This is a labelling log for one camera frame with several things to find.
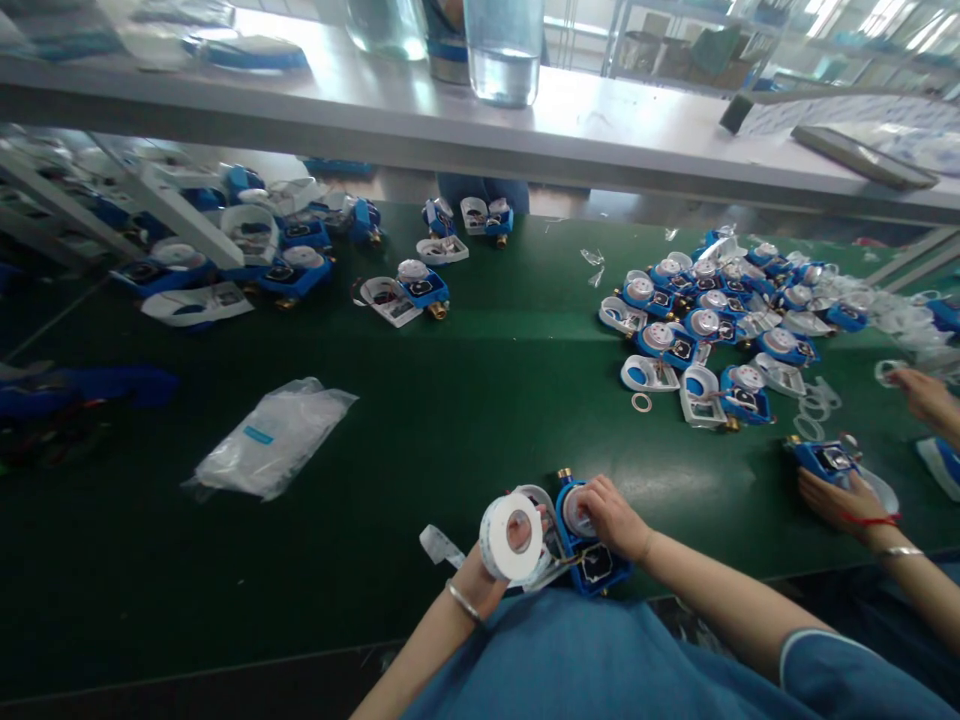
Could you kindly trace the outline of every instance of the roll of tape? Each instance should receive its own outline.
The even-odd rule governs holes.
[[[529,539],[518,547],[511,545],[507,532],[512,522],[530,528]],[[515,492],[490,503],[480,522],[480,554],[491,575],[504,581],[526,578],[536,569],[542,549],[543,526],[530,498]]]

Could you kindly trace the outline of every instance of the silver bracelet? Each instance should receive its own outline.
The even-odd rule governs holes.
[[[473,618],[473,621],[477,625],[483,625],[483,618],[480,617],[480,613],[476,611],[476,608],[471,605],[467,599],[460,594],[460,591],[453,585],[453,580],[447,580],[447,590],[450,591],[450,594],[453,595],[453,599],[457,601],[457,604],[463,608],[463,611]]]
[[[924,555],[923,550],[911,547],[885,548],[877,553],[878,558],[903,557],[904,555]]]

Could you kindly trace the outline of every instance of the blue label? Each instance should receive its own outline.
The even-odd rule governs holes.
[[[256,440],[257,442],[262,442],[264,445],[269,445],[270,443],[273,442],[273,438],[272,438],[272,437],[270,437],[270,436],[267,435],[266,433],[260,432],[259,430],[257,430],[257,429],[256,429],[255,427],[253,427],[252,425],[247,425],[247,426],[243,429],[243,434],[246,435],[247,437],[252,437],[252,438],[253,438],[254,440]]]

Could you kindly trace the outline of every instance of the hand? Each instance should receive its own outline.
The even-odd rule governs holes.
[[[850,473],[850,489],[844,490],[821,480],[806,468],[800,468],[800,495],[817,515],[850,535],[862,539],[864,527],[846,519],[858,520],[887,517],[880,500],[859,473]]]
[[[540,522],[546,532],[550,520],[543,515],[546,514],[546,507],[537,505],[537,512],[540,513]],[[507,538],[511,547],[522,547],[530,539],[530,526],[526,521],[520,523],[512,521],[507,526]],[[493,611],[497,609],[503,594],[507,591],[510,583],[503,580],[497,580],[483,564],[483,557],[480,554],[480,543],[476,543],[463,565],[453,576],[453,586],[460,591],[473,609],[480,613],[480,617],[486,620]]]
[[[947,439],[960,436],[960,406],[941,381],[910,368],[888,376],[907,396],[910,412]]]
[[[600,541],[621,557],[642,563],[650,551],[653,530],[627,504],[610,478],[598,475],[580,491],[580,497]]]

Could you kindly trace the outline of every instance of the green workbench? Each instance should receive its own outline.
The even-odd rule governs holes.
[[[773,395],[780,422],[735,435],[690,428],[673,394],[647,414],[631,407],[619,380],[631,349],[597,320],[600,301],[700,233],[667,243],[663,228],[520,218],[507,250],[468,238],[470,259],[440,270],[445,321],[396,330],[348,298],[356,277],[393,274],[424,235],[419,208],[382,210],[385,251],[338,245],[333,286],[291,312],[264,303],[184,334],[111,283],[18,358],[154,363],[182,386],[166,408],[118,410],[86,462],[0,484],[0,697],[404,637],[451,572],[421,549],[424,526],[467,550],[494,498],[521,483],[555,494],[562,467],[607,474],[651,525],[755,577],[867,560],[799,498],[779,442],[796,401]],[[878,267],[863,248],[778,244],[854,274]],[[606,258],[598,289],[581,248]],[[824,361],[807,375],[844,403],[827,433],[858,436],[921,547],[960,545],[960,510],[910,445],[922,426],[873,378],[878,360],[899,356],[891,341],[868,329],[818,347]],[[710,366],[740,359],[718,350]],[[284,495],[198,503],[179,488],[264,393],[310,375],[360,399]],[[636,574],[620,592],[662,589]]]

